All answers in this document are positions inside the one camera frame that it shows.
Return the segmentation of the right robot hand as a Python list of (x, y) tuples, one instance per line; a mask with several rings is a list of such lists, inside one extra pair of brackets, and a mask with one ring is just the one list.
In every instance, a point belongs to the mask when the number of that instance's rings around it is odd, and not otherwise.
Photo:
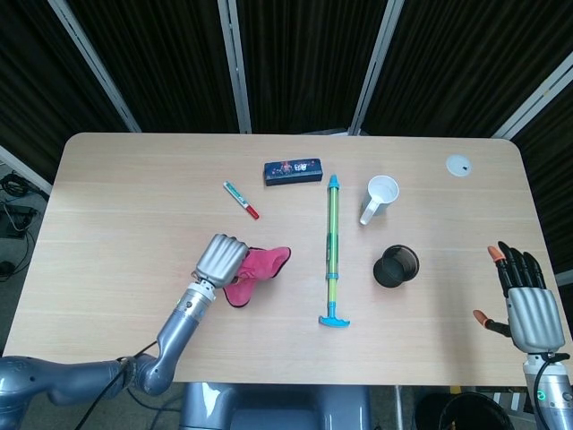
[(507, 310), (507, 321), (496, 322), (475, 309), (474, 318), (486, 330), (512, 339), (526, 354), (553, 355), (565, 345), (556, 299), (548, 289), (539, 262), (500, 241), (488, 247), (496, 267)]

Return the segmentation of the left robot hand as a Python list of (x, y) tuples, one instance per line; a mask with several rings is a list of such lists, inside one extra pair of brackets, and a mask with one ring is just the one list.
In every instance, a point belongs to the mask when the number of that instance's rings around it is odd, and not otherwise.
[(236, 237), (216, 234), (197, 262), (193, 276), (197, 283), (224, 288), (236, 277), (248, 253), (247, 244)]

